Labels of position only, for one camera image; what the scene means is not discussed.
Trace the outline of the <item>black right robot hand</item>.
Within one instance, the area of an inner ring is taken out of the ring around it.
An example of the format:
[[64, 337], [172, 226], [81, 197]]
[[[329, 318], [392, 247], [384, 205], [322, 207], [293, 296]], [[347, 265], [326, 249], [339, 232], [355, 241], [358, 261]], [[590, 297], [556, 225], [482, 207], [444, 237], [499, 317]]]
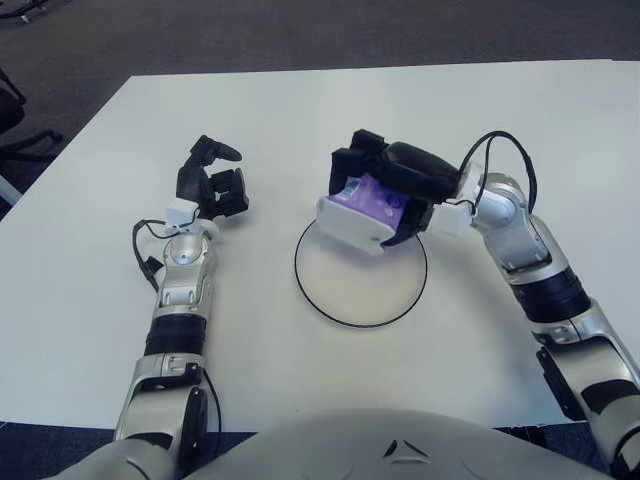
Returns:
[[387, 143], [368, 130], [353, 134], [351, 144], [332, 153], [328, 193], [344, 192], [347, 185], [368, 176], [387, 196], [401, 201], [394, 234], [381, 242], [391, 247], [424, 231], [434, 206], [454, 196], [461, 174], [440, 157], [404, 142]]

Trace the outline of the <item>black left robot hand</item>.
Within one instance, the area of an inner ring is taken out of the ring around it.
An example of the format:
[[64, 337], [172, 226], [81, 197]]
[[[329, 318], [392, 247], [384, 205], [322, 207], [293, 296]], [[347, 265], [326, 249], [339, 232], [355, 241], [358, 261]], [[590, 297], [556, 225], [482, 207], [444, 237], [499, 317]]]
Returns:
[[243, 172], [228, 169], [208, 175], [205, 168], [217, 159], [240, 162], [242, 154], [233, 147], [202, 135], [190, 149], [190, 155], [179, 169], [176, 197], [195, 202], [198, 217], [213, 220], [231, 217], [249, 208]]

